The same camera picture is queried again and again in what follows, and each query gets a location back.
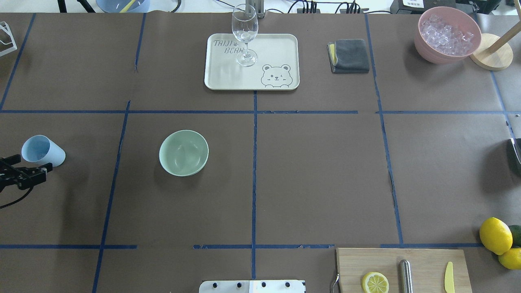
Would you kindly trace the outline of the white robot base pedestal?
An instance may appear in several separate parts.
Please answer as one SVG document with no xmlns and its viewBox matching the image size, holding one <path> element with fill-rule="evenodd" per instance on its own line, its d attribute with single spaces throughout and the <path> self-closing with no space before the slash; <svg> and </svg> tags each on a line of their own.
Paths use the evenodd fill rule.
<svg viewBox="0 0 521 293">
<path fill-rule="evenodd" d="M 305 293 L 303 280 L 207 280 L 199 293 Z"/>
</svg>

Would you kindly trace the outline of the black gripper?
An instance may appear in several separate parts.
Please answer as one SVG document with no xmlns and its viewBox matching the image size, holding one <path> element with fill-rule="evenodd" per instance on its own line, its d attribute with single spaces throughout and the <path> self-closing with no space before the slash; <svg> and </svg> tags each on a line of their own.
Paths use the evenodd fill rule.
<svg viewBox="0 0 521 293">
<path fill-rule="evenodd" d="M 47 163 L 38 167 L 15 168 L 14 165 L 21 162 L 21 155 L 16 154 L 6 158 L 0 158 L 0 191 L 6 187 L 16 185 L 19 190 L 28 189 L 28 176 L 39 176 L 53 170 L 53 164 Z"/>
</svg>

